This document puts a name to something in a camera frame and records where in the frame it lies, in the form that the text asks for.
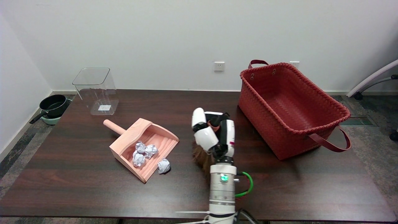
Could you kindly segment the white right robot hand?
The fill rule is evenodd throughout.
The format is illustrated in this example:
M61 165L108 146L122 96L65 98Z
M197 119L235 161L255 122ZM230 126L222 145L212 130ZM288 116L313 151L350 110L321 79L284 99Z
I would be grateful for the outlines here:
M229 113L205 112L196 108L192 115L195 143L216 163L227 163L235 152L235 124Z

